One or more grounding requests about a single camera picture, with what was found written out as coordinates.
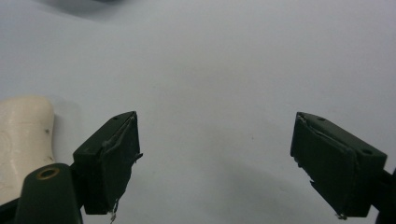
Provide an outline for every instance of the white table surface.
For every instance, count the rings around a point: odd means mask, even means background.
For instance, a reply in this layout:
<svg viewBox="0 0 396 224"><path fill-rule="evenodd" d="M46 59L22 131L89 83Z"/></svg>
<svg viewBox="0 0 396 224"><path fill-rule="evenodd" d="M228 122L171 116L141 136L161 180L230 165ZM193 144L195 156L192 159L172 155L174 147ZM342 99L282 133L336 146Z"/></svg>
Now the white table surface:
<svg viewBox="0 0 396 224"><path fill-rule="evenodd" d="M137 111L145 155L116 223L371 224L374 208L335 217L290 142L295 113L317 114L393 171L395 22L386 0L2 0L0 97L47 96L68 164Z"/></svg>

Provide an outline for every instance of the cream-colored object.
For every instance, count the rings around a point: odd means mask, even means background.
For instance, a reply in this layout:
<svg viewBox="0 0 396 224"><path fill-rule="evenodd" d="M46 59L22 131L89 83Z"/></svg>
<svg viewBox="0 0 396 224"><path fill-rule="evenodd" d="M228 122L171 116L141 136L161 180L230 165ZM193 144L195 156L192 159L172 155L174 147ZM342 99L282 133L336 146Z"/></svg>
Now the cream-colored object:
<svg viewBox="0 0 396 224"><path fill-rule="evenodd" d="M45 97L0 102L0 205L20 197L23 179L33 170L54 163L53 120Z"/></svg>

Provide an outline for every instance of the dark object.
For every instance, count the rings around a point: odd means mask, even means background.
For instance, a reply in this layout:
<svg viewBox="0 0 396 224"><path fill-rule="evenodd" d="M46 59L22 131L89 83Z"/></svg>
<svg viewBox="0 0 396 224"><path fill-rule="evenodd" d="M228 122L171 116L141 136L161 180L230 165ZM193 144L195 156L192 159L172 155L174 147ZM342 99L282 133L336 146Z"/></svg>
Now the dark object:
<svg viewBox="0 0 396 224"><path fill-rule="evenodd" d="M0 223L12 224L14 223L15 213L17 212L19 199L15 199L9 203L0 206Z"/></svg>
<svg viewBox="0 0 396 224"><path fill-rule="evenodd" d="M291 156L309 174L314 189L341 219L366 217L396 223L396 178L383 170L387 155L321 117L297 113Z"/></svg>
<svg viewBox="0 0 396 224"><path fill-rule="evenodd" d="M111 212L125 192L132 165L142 157L136 113L109 120L73 154L73 168L86 184L80 193L88 215Z"/></svg>
<svg viewBox="0 0 396 224"><path fill-rule="evenodd" d="M82 223L70 167L55 163L23 182L15 223Z"/></svg>
<svg viewBox="0 0 396 224"><path fill-rule="evenodd" d="M113 213L142 155L136 113L118 115L75 151L71 166L55 163L30 173L19 201L0 206L0 223L82 223L82 205L89 215Z"/></svg>

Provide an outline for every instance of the hole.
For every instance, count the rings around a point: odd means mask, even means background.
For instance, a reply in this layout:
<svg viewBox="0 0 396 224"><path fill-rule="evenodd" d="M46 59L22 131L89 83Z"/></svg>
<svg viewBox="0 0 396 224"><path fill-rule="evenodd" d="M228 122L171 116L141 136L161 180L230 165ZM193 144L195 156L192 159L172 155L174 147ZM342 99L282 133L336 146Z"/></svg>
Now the hole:
<svg viewBox="0 0 396 224"><path fill-rule="evenodd" d="M54 176L59 174L59 171L60 171L59 168L56 168L56 167L46 168L37 174L37 179L46 180L46 179L53 178Z"/></svg>
<svg viewBox="0 0 396 224"><path fill-rule="evenodd" d="M372 152L371 150L369 150L369 149L364 148L364 149L362 149L361 151L362 151L364 154L373 155L373 152Z"/></svg>

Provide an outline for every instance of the white object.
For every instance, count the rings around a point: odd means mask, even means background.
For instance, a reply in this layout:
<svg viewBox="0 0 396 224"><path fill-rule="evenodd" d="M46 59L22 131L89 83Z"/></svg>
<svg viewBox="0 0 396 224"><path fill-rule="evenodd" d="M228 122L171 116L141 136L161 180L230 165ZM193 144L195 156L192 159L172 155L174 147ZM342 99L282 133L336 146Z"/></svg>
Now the white object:
<svg viewBox="0 0 396 224"><path fill-rule="evenodd" d="M0 205L20 197L23 179L33 170L54 163L53 120L45 97L0 102Z"/></svg>

